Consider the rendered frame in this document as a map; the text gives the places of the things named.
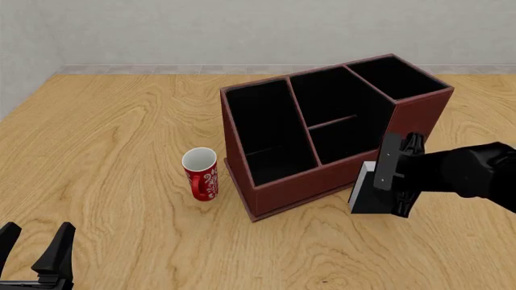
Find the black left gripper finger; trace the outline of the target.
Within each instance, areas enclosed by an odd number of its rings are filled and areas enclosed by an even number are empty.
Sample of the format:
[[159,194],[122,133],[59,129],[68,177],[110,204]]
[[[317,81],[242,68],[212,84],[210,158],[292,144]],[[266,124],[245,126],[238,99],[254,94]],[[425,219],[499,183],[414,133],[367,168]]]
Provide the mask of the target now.
[[21,227],[14,222],[8,222],[0,229],[0,263],[6,262],[21,231]]
[[39,276],[72,276],[72,251],[76,228],[70,222],[61,224],[47,250],[32,265]]

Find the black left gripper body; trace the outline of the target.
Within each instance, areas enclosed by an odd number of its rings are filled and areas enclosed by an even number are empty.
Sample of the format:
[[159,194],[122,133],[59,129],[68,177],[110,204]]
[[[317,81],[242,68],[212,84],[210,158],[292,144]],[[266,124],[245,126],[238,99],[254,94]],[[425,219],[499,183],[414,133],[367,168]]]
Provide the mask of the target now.
[[0,290],[73,290],[73,273],[42,275],[38,280],[0,280]]

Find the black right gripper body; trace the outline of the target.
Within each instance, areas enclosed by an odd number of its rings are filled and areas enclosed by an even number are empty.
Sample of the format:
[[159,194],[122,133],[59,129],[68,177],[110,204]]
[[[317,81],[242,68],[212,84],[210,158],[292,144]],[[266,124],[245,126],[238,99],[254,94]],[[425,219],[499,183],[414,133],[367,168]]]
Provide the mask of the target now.
[[416,180],[418,157],[425,154],[424,136],[417,132],[410,132],[402,140],[400,156],[397,162],[393,188],[395,189],[395,206],[392,214],[407,218],[416,200],[421,194],[414,185]]

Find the black book with white pages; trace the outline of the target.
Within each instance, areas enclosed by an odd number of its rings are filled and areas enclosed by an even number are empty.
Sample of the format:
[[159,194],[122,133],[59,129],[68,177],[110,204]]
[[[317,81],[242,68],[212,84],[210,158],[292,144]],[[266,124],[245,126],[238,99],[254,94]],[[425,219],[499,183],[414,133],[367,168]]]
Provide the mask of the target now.
[[380,161],[364,161],[348,200],[351,214],[392,214],[394,172]]

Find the red-brown desk caddy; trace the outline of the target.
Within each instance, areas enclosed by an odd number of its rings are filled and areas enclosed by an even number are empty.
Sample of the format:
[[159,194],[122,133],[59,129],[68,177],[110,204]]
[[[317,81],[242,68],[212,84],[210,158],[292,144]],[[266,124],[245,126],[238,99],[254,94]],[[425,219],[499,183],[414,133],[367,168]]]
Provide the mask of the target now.
[[387,133],[430,135],[453,91],[391,54],[222,88],[224,162],[250,219],[352,187]]

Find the dark grey flat plate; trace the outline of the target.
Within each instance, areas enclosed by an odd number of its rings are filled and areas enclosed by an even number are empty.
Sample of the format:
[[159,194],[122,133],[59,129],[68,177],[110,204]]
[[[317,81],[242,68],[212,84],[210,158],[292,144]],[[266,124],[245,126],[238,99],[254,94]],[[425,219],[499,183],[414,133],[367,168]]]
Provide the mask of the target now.
[[376,189],[391,191],[393,178],[404,178],[397,173],[397,165],[402,155],[400,150],[402,137],[398,134],[388,132],[381,144],[379,156],[376,162],[373,186]]

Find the red mug with white pattern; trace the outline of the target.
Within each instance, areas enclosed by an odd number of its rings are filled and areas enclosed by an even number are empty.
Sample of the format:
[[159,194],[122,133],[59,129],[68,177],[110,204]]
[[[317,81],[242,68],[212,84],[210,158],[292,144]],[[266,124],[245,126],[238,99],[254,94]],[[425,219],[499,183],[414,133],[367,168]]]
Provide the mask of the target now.
[[193,197],[211,201],[218,195],[217,154],[207,147],[187,151],[181,160]]

